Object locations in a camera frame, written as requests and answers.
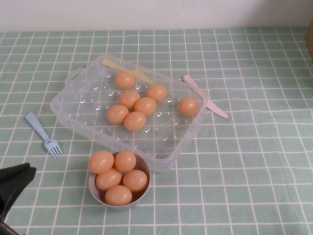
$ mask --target gray bowl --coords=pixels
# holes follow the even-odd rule
[[[135,154],[135,156],[136,156],[136,165],[135,165],[134,169],[142,170],[143,172],[146,173],[146,175],[148,176],[148,184],[147,184],[147,187],[143,191],[138,192],[138,193],[133,193],[132,202],[130,204],[128,204],[128,205],[117,207],[117,206],[111,206],[111,205],[108,205],[108,204],[102,202],[101,198],[104,198],[105,192],[99,190],[97,188],[97,186],[96,186],[95,179],[96,179],[97,174],[94,174],[94,173],[90,172],[90,174],[89,174],[89,189],[90,189],[90,192],[92,193],[93,197],[99,203],[104,205],[104,207],[106,207],[108,209],[115,210],[115,211],[127,210],[127,209],[135,207],[141,201],[141,199],[144,197],[144,195],[146,194],[147,189],[148,189],[148,187],[150,185],[150,179],[151,179],[150,169],[149,169],[148,164],[140,156],[138,156],[136,154]]]

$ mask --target tray handle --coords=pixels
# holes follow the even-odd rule
[[[65,85],[67,85],[70,81],[72,81],[78,74],[80,74],[82,71],[84,70],[84,68],[78,68],[74,71],[70,71],[67,74],[67,78],[65,80]]]

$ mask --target clear plastic tray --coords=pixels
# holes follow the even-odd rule
[[[110,60],[129,71],[138,71],[134,90],[145,96],[152,84],[162,84],[167,90],[165,101],[157,103],[154,114],[147,116],[141,131],[129,132],[123,124],[112,125],[107,121],[107,110],[118,104],[124,91],[114,82],[120,68],[104,66],[102,61]],[[179,113],[179,101],[193,97],[200,104],[195,117]],[[115,56],[99,56],[85,69],[70,72],[65,88],[51,102],[51,109],[57,120],[113,151],[130,150],[141,156],[150,169],[168,171],[180,155],[185,144],[200,130],[205,113],[207,93],[181,80],[173,79],[153,70],[132,64]]]

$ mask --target brown egg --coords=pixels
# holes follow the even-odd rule
[[[132,88],[135,85],[135,78],[127,72],[121,72],[115,76],[116,85],[123,90]]]
[[[95,174],[103,174],[110,170],[113,164],[113,154],[109,151],[101,150],[90,157],[88,167]]]
[[[123,185],[115,185],[106,193],[105,202],[111,206],[124,206],[132,201],[132,192]]]
[[[131,151],[121,151],[116,155],[114,165],[121,172],[129,172],[136,165],[136,156]]]
[[[179,102],[179,111],[185,116],[194,116],[199,112],[199,103],[194,98],[185,98]]]
[[[139,99],[140,95],[136,91],[126,91],[119,97],[119,103],[128,109],[133,109]]]
[[[144,115],[152,114],[157,108],[157,103],[154,99],[149,97],[143,97],[135,104],[135,110],[142,112]]]
[[[124,105],[117,104],[109,108],[107,119],[110,123],[120,124],[123,123],[128,113],[129,111]]]
[[[147,97],[154,99],[156,102],[165,100],[166,96],[167,90],[163,85],[155,84],[147,89]]]
[[[100,190],[108,190],[112,186],[118,185],[122,181],[122,173],[112,167],[103,174],[96,177],[96,185]]]
[[[147,187],[148,176],[141,170],[128,172],[123,179],[123,184],[132,192],[142,191]]]
[[[132,112],[124,120],[124,126],[129,131],[139,131],[146,124],[146,116],[142,112]]]

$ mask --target blue plastic fork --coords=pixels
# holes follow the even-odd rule
[[[49,151],[49,153],[54,157],[58,158],[62,155],[62,151],[56,142],[55,139],[51,139],[43,127],[41,126],[39,120],[36,118],[36,116],[33,113],[27,113],[25,115],[26,120],[29,122],[29,124],[37,131],[37,133],[43,138],[44,145],[46,149]]]

